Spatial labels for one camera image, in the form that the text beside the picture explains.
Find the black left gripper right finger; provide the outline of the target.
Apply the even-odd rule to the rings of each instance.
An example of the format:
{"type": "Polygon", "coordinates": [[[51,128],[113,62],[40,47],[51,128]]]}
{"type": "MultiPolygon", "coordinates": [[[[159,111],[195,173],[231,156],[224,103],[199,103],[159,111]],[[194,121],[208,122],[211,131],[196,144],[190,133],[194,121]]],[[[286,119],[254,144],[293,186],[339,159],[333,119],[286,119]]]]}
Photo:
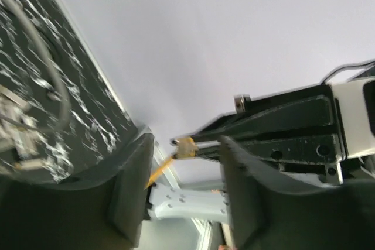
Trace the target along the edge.
{"type": "Polygon", "coordinates": [[[270,167],[227,136],[220,161],[238,249],[373,249],[374,181],[318,187],[270,167]]]}

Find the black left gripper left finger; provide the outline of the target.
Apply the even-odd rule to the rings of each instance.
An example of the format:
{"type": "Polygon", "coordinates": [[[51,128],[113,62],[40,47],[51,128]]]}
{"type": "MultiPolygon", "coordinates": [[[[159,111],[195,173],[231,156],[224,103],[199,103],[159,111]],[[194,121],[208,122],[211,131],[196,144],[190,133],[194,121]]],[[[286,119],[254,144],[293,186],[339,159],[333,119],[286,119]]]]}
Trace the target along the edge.
{"type": "Polygon", "coordinates": [[[2,249],[132,249],[154,154],[145,133],[59,184],[1,176],[2,249]]]}

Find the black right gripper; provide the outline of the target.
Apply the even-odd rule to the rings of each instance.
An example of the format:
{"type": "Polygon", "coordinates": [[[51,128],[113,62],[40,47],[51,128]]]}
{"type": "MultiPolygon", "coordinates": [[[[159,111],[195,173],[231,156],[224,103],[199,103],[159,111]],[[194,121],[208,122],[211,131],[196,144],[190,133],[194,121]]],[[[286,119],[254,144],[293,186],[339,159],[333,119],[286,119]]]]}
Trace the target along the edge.
{"type": "Polygon", "coordinates": [[[246,101],[246,117],[235,140],[267,161],[320,166],[325,180],[342,184],[345,158],[340,119],[332,88],[313,86],[256,101],[246,101]]]}

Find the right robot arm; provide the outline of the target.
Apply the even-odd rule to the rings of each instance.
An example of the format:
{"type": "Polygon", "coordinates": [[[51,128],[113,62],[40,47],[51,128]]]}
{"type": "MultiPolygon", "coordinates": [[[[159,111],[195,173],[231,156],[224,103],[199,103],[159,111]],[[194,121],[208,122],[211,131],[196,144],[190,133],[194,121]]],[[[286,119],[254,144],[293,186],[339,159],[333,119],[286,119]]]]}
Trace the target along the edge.
{"type": "MultiPolygon", "coordinates": [[[[252,100],[235,99],[237,111],[175,139],[181,155],[219,158],[219,138],[229,136],[253,156],[289,173],[325,174],[341,161],[338,111],[332,88],[316,85],[252,100]]],[[[222,191],[196,191],[152,184],[147,213],[153,219],[198,218],[228,222],[222,191]]]]}

